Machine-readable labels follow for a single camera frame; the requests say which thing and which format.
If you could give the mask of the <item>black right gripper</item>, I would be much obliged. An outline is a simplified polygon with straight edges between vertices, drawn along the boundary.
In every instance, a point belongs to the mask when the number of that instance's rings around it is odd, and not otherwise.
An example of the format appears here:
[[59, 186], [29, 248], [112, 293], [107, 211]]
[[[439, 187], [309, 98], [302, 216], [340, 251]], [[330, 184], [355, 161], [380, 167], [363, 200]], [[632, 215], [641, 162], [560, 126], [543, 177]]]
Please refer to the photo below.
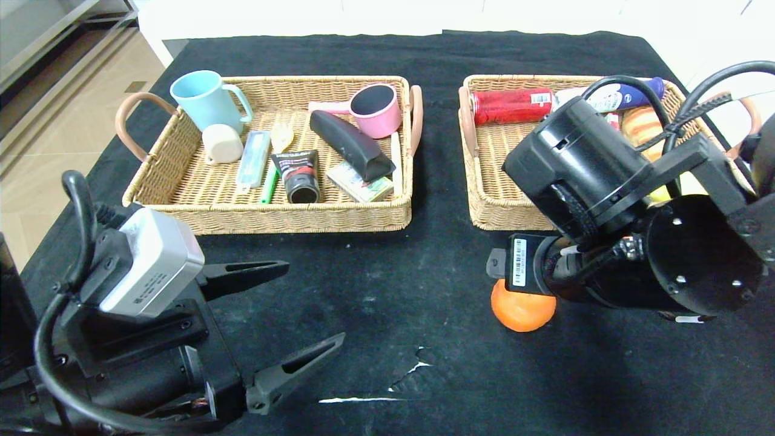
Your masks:
[[506, 277], [509, 292], [554, 296], [556, 293], [546, 282], [546, 262], [560, 238], [557, 233], [514, 233], [509, 237], [507, 250], [490, 251], [486, 274], [493, 279]]

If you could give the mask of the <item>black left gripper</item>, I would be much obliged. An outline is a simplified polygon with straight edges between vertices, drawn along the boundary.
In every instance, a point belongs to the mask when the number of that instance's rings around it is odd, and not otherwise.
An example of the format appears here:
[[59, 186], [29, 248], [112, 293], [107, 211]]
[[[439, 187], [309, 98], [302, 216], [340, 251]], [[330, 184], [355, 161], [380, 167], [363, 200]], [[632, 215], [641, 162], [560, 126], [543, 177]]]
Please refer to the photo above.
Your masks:
[[[155, 318], [53, 303], [53, 396], [73, 428], [221, 429], [243, 415], [243, 380], [206, 301], [288, 273], [284, 260], [205, 265], [182, 296]], [[248, 413], [268, 415], [337, 356], [332, 335], [255, 371]]]

